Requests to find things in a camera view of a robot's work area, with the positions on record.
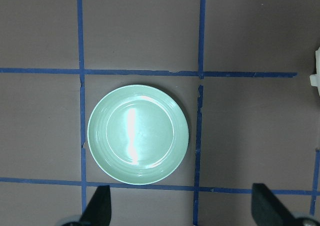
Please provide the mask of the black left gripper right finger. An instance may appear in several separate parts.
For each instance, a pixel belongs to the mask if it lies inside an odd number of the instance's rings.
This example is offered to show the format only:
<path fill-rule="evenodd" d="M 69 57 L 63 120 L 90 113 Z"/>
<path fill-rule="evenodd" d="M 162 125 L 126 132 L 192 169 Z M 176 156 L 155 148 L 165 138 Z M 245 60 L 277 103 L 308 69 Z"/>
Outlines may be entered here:
<path fill-rule="evenodd" d="M 263 183 L 253 183 L 251 215 L 256 225 L 296 225 L 295 217 Z"/>

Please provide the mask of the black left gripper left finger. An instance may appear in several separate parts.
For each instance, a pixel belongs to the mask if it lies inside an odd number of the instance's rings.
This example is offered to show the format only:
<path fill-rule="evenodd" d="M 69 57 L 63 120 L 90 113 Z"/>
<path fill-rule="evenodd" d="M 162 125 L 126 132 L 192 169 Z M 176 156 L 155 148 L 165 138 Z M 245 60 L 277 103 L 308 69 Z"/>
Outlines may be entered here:
<path fill-rule="evenodd" d="M 80 225 L 107 226 L 112 218 L 111 191 L 108 185 L 98 186 L 84 213 Z"/>

